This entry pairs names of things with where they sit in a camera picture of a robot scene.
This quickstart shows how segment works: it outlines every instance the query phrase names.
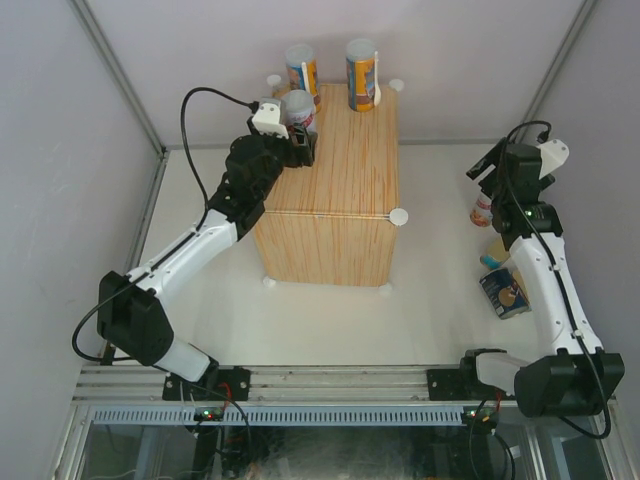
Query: metal frame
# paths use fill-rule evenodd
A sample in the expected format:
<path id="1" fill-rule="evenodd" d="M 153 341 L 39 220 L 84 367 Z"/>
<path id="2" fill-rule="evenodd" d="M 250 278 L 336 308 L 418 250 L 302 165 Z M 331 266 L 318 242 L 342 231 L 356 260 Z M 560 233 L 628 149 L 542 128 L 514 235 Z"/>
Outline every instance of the metal frame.
<path id="1" fill-rule="evenodd" d="M 163 155 L 165 148 L 162 145 L 162 141 L 160 140 L 153 123 L 151 123 L 149 115 L 147 115 L 138 94 L 131 85 L 122 65 L 118 61 L 118 57 L 116 57 L 107 37 L 100 28 L 100 24 L 93 15 L 91 7 L 89 7 L 86 0 L 68 0 L 68 3 L 71 10 L 73 10 L 73 13 L 76 14 L 80 25 L 82 25 L 82 28 L 89 38 L 89 41 L 94 46 L 98 56 L 104 63 L 109 76 L 113 79 L 116 87 L 120 90 L 120 93 L 122 93 L 125 102 L 131 108 L 131 111 L 138 120 L 138 123 L 140 123 L 147 139 L 153 146 L 156 153 L 158 155 Z"/>
<path id="2" fill-rule="evenodd" d="M 475 401 L 431 401 L 426 370 L 445 366 L 390 367 L 246 367 L 252 371 L 249 400 L 239 402 L 256 426 L 363 426 L 462 424 L 465 407 Z M 53 478 L 76 478 L 82 468 L 84 445 L 95 424 L 195 425 L 195 414 L 222 402 L 162 401 L 167 381 L 163 372 L 141 366 L 87 366 L 73 396 L 66 435 L 61 440 Z M 514 401 L 503 401 L 502 422 L 518 425 L 520 453 L 528 478 L 544 479 L 547 471 L 536 426 L 523 423 Z M 617 402 L 610 402 L 612 434 L 599 442 L 611 479 L 636 478 L 635 452 L 619 421 Z M 239 412 L 228 407 L 222 421 L 203 425 L 243 425 Z M 600 430 L 602 419 L 593 427 Z"/>
<path id="3" fill-rule="evenodd" d="M 567 59 L 575 48 L 587 23 L 593 17 L 595 9 L 599 3 L 600 0 L 583 0 L 582 5 L 580 5 L 578 12 L 573 19 L 573 22 L 571 22 L 571 25 L 567 30 L 567 33 L 562 39 L 562 42 L 560 42 L 560 47 L 554 55 L 553 60 L 551 61 L 551 65 L 549 65 L 549 68 L 542 78 L 542 82 L 540 82 L 540 85 L 538 86 L 538 89 L 536 90 L 536 93 L 534 94 L 529 107 L 527 107 L 527 111 L 522 117 L 521 123 L 534 120 L 540 112 L 540 108 L 549 96 L 551 88 L 556 83 L 558 75 L 562 71 L 562 68 L 566 64 Z M 520 130 L 520 132 L 516 135 L 516 141 L 522 141 L 522 139 L 527 134 L 527 130 L 528 128 L 523 128 L 522 130 Z"/>

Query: food can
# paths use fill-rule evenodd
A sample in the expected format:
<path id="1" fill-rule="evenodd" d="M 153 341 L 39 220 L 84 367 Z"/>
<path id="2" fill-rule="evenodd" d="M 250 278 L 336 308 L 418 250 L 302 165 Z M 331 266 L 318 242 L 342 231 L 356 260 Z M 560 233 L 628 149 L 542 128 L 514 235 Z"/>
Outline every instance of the food can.
<path id="1" fill-rule="evenodd" d="M 501 319 L 530 310 L 527 297 L 508 269 L 499 268 L 487 273 L 480 279 L 480 285 Z"/>
<path id="2" fill-rule="evenodd" d="M 313 97 L 304 90 L 291 90 L 282 97 L 287 112 L 287 125 L 302 125 L 309 132 L 316 131 Z"/>
<path id="3" fill-rule="evenodd" d="M 480 192 L 476 204 L 471 210 L 471 221 L 479 227 L 488 227 L 491 225 L 493 213 L 491 213 L 491 198 Z"/>
<path id="4" fill-rule="evenodd" d="M 305 90 L 313 96 L 316 113 L 320 111 L 320 84 L 313 48 L 304 43 L 289 47 L 284 54 L 291 90 Z"/>
<path id="5" fill-rule="evenodd" d="M 357 38 L 347 45 L 349 107 L 356 112 L 368 112 L 374 107 L 375 55 L 375 44 L 366 38 Z"/>

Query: wooden block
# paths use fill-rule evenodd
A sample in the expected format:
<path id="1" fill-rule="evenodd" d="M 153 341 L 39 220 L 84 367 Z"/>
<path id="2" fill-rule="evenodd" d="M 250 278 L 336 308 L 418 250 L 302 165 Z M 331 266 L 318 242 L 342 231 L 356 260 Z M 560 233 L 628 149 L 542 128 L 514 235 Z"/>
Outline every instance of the wooden block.
<path id="1" fill-rule="evenodd" d="M 346 85 L 323 85 L 311 168 L 285 169 L 254 229 L 267 275 L 287 282 L 387 282 L 398 199 L 396 92 L 375 109 L 349 108 Z"/>
<path id="2" fill-rule="evenodd" d="M 397 227 L 386 219 L 272 214 L 263 215 L 256 227 L 258 250 L 275 280 L 387 283 Z"/>
<path id="3" fill-rule="evenodd" d="M 267 212 L 381 216 L 398 206 L 397 92 L 382 88 L 380 105 L 362 113 L 346 85 L 320 87 L 314 166 L 285 169 Z"/>

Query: wire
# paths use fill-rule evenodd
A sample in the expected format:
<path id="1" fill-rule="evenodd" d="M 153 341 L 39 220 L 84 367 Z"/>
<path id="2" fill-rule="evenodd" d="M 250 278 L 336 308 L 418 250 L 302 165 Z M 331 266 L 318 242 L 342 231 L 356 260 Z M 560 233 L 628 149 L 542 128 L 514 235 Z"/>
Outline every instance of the wire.
<path id="1" fill-rule="evenodd" d="M 227 95 L 226 93 L 221 92 L 220 90 L 216 90 L 215 88 L 209 88 L 209 87 L 192 88 L 191 90 L 189 90 L 189 92 L 185 95 L 184 99 L 182 100 L 182 107 L 180 108 L 180 132 L 182 133 L 182 146 L 184 148 L 184 153 L 187 156 L 187 162 L 189 162 L 189 168 L 191 168 L 191 172 L 193 173 L 193 176 L 196 179 L 196 183 L 198 184 L 198 187 L 200 188 L 200 191 L 202 192 L 202 197 L 204 199 L 204 214 L 200 219 L 200 222 L 196 227 L 196 230 L 200 230 L 200 227 L 204 223 L 204 219 L 209 209 L 208 208 L 209 195 L 207 194 L 207 189 L 202 183 L 202 180 L 200 179 L 200 174 L 198 174 L 198 170 L 196 169 L 193 163 L 193 158 L 191 158 L 191 150 L 189 149 L 189 141 L 187 140 L 187 126 L 186 126 L 187 104 L 189 103 L 189 99 L 198 92 L 215 93 L 216 95 L 220 95 L 221 97 L 226 98 L 227 100 L 230 100 L 234 103 L 237 103 L 238 105 L 247 107 L 251 111 L 254 111 L 254 109 L 256 108 L 256 102 L 252 102 L 252 103 L 242 102 L 236 98 L 233 98 L 230 95 Z"/>
<path id="2" fill-rule="evenodd" d="M 515 133 L 518 132 L 518 130 L 520 130 L 521 128 L 528 127 L 530 125 L 544 125 L 545 127 L 547 127 L 546 135 L 548 136 L 549 133 L 551 133 L 551 124 L 549 122 L 545 122 L 545 121 L 542 121 L 542 120 L 532 120 L 530 122 L 521 123 L 520 125 L 518 125 L 515 128 L 513 128 L 511 130 L 511 132 L 509 132 L 509 135 L 507 135 L 506 142 L 503 144 L 502 150 L 500 151 L 500 160 L 499 160 L 499 163 L 498 163 L 499 168 L 506 169 L 506 165 L 503 165 L 504 164 L 503 160 L 504 160 L 504 156 L 505 156 L 505 153 L 506 153 L 506 150 L 507 150 L 507 145 L 511 141 L 511 138 L 513 137 L 513 135 L 515 135 Z M 535 237 L 538 239 L 538 241 L 542 245 L 542 248 L 544 249 L 545 253 L 549 257 L 549 262 L 551 263 L 551 268 L 553 269 L 553 273 L 554 273 L 554 276 L 555 276 L 556 281 L 558 283 L 558 287 L 560 288 L 560 293 L 562 295 L 562 300 L 564 302 L 564 306 L 565 306 L 565 309 L 567 311 L 567 316 L 569 318 L 569 323 L 571 324 L 571 328 L 573 329 L 573 331 L 576 332 L 576 331 L 578 331 L 578 325 L 576 323 L 575 317 L 573 316 L 573 310 L 571 308 L 571 302 L 569 301 L 569 295 L 568 295 L 567 289 L 566 289 L 566 287 L 564 285 L 564 281 L 562 280 L 562 275 L 560 274 L 560 271 L 557 268 L 556 259 L 555 259 L 554 255 L 553 255 L 553 252 L 551 251 L 551 248 L 549 248 L 549 245 L 547 245 L 547 242 L 544 240 L 544 238 L 542 238 L 542 235 L 540 234 L 540 232 L 538 232 L 538 229 L 533 225 L 533 223 L 529 219 L 529 216 L 525 213 L 524 209 L 522 208 L 522 205 L 520 205 L 520 202 L 518 201 L 518 198 L 516 197 L 515 191 L 513 189 L 513 184 L 511 183 L 511 178 L 509 177 L 508 174 L 504 175 L 504 177 L 506 179 L 507 191 L 509 192 L 509 195 L 513 199 L 513 202 L 514 202 L 516 208 L 518 209 L 518 212 L 520 213 L 522 218 L 524 218 L 527 226 L 531 230 L 531 233 L 533 233 L 533 235 L 535 235 Z M 596 369 L 596 366 L 593 363 L 593 359 L 591 358 L 591 355 L 589 354 L 589 350 L 587 349 L 587 346 L 585 345 L 584 340 L 582 339 L 582 337 L 580 335 L 575 335 L 574 334 L 574 337 L 575 337 L 576 341 L 578 342 L 578 345 L 580 346 L 580 349 L 582 350 L 582 353 L 584 354 L 584 356 L 585 356 L 585 358 L 587 360 L 587 363 L 589 364 L 589 368 L 590 368 L 590 370 L 591 370 L 591 372 L 593 374 L 593 378 L 595 380 L 596 387 L 597 387 L 598 393 L 600 395 L 600 400 L 602 401 L 602 410 L 603 410 L 603 413 L 604 413 L 604 424 L 605 424 L 605 426 L 604 426 L 604 430 L 602 431 L 602 433 L 593 433 L 593 432 L 589 432 L 589 431 L 581 428 L 580 426 L 576 425 L 575 423 L 573 423 L 571 420 L 567 419 L 566 417 L 559 417 L 559 418 L 564 423 L 569 425 L 574 430 L 580 432 L 581 434 L 583 434 L 583 435 L 585 435 L 585 436 L 587 436 L 589 438 L 592 438 L 594 440 L 603 440 L 603 439 L 607 438 L 609 436 L 609 434 L 611 433 L 611 414 L 609 412 L 609 407 L 607 405 L 607 396 L 604 393 L 604 388 L 602 386 L 602 382 L 600 381 L 600 376 L 598 375 L 598 370 Z"/>
<path id="3" fill-rule="evenodd" d="M 89 310 L 89 312 L 87 312 L 87 314 L 82 318 L 82 320 L 80 320 L 80 323 L 78 323 L 78 326 L 73 331 L 73 335 L 71 336 L 71 347 L 73 348 L 73 351 L 76 353 L 76 355 L 78 355 L 80 358 L 84 358 L 85 360 L 89 360 L 90 362 L 101 362 L 102 361 L 102 358 L 94 357 L 92 355 L 88 355 L 88 354 L 84 353 L 82 350 L 80 350 L 80 347 L 78 347 L 78 335 L 80 334 L 80 330 L 82 330 L 82 327 L 84 327 L 84 325 L 87 323 L 87 321 L 91 317 L 93 317 L 98 310 L 100 310 L 102 307 L 104 307 L 107 303 L 113 301 L 113 299 L 116 298 L 121 293 L 126 292 L 130 288 L 133 288 L 135 285 L 137 285 L 142 280 L 144 280 L 147 276 L 148 276 L 147 273 L 143 273 L 141 276 L 136 278 L 133 282 L 131 282 L 128 285 L 126 285 L 125 287 L 117 290 L 113 295 L 111 295 L 110 297 L 104 299 L 103 301 L 98 303 L 95 307 L 93 307 L 91 310 Z M 120 361 L 123 361 L 123 360 L 131 360 L 131 357 L 121 357 L 121 358 L 114 358 L 113 359 L 114 362 L 120 362 Z"/>
<path id="4" fill-rule="evenodd" d="M 505 454 L 509 457 L 509 460 L 511 461 L 511 480 L 515 480 L 515 478 L 516 478 L 516 461 L 513 458 L 513 453 L 511 453 L 511 448 L 509 448 L 509 444 L 507 444 L 507 442 L 505 442 L 504 438 L 502 438 L 502 436 L 500 434 L 494 432 L 493 436 L 496 437 L 496 440 L 498 440 L 500 445 L 502 445 L 502 448 L 505 451 Z M 502 473 L 502 478 L 503 479 L 507 478 L 507 469 L 506 468 L 504 469 L 504 471 Z"/>
<path id="5" fill-rule="evenodd" d="M 476 426 L 476 421 L 478 419 L 478 416 L 480 415 L 480 411 L 484 407 L 485 403 L 487 403 L 489 400 L 491 400 L 491 399 L 487 398 L 487 399 L 484 399 L 482 402 L 480 402 L 480 405 L 478 405 L 478 408 L 476 408 L 476 411 L 475 411 L 475 413 L 473 415 L 473 420 L 471 421 L 471 427 L 469 428 L 469 462 L 471 463 L 471 470 L 473 470 L 473 475 L 478 480 L 482 480 L 482 478 L 480 477 L 480 474 L 478 473 L 478 470 L 476 469 L 476 464 L 473 461 L 473 444 L 472 444 L 473 429 Z M 500 446 L 502 446 L 503 450 L 505 450 L 505 459 L 507 458 L 507 456 L 511 459 L 511 480 L 514 480 L 515 479 L 515 475 L 516 475 L 516 464 L 515 464 L 515 460 L 513 459 L 513 454 L 511 453 L 511 450 L 509 449 L 509 445 L 507 444 L 507 442 L 504 441 L 504 438 L 502 438 L 497 433 L 493 432 L 493 436 L 496 437 L 496 439 L 500 443 Z M 501 478 L 503 480 L 507 478 L 506 464 L 505 464 L 505 468 L 502 471 L 502 477 Z"/>
<path id="6" fill-rule="evenodd" d="M 480 402 L 480 405 L 478 405 L 478 408 L 476 408 L 476 413 L 474 413 L 473 415 L 473 420 L 471 420 L 471 427 L 469 428 L 469 461 L 471 462 L 471 470 L 473 470 L 473 474 L 477 479 L 480 479 L 480 474 L 478 473 L 478 470 L 476 469 L 476 464 L 473 461 L 473 446 L 471 442 L 473 440 L 473 429 L 476 426 L 476 420 L 478 419 L 480 410 L 482 410 L 482 407 L 484 407 L 485 403 L 487 403 L 486 399 Z"/>
<path id="7" fill-rule="evenodd" d="M 223 395 L 222 393 L 218 393 L 215 390 L 210 390 L 208 388 L 201 387 L 200 385 L 196 385 L 195 383 L 191 383 L 191 382 L 188 382 L 186 380 L 184 380 L 184 381 L 190 387 L 199 388 L 200 390 L 204 390 L 205 392 L 208 392 L 208 393 L 210 393 L 212 395 L 215 395 L 218 398 L 221 398 L 222 400 L 224 400 L 226 402 L 229 402 L 231 405 L 233 405 L 238 410 L 238 412 L 240 412 L 240 415 L 242 416 L 242 420 L 244 420 L 244 423 L 247 426 L 247 440 L 248 440 L 248 443 L 249 443 L 249 449 L 251 450 L 251 457 L 253 459 L 254 458 L 254 455 L 253 455 L 254 452 L 253 452 L 253 441 L 252 441 L 252 438 L 251 438 L 251 425 L 249 425 L 249 417 L 247 417 L 247 414 L 240 407 L 240 405 L 238 405 L 238 403 L 235 400 L 227 397 L 226 395 Z"/>

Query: white floor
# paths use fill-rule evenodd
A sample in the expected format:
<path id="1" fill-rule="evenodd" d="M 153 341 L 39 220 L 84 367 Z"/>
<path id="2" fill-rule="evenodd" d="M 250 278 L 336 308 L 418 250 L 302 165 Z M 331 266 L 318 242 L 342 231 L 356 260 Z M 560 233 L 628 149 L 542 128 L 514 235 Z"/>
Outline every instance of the white floor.
<path id="1" fill-rule="evenodd" d="M 203 268 L 168 308 L 178 336 L 224 365 L 401 365 L 457 363 L 466 349 L 535 355 L 531 314 L 498 319 L 478 279 L 497 235 L 469 220 L 478 186 L 465 171 L 490 145 L 400 147 L 400 228 L 393 290 L 278 283 L 265 287 L 251 236 Z M 195 150 L 209 193 L 226 149 Z M 174 151 L 145 245 L 146 260 L 201 214 L 200 192 Z"/>

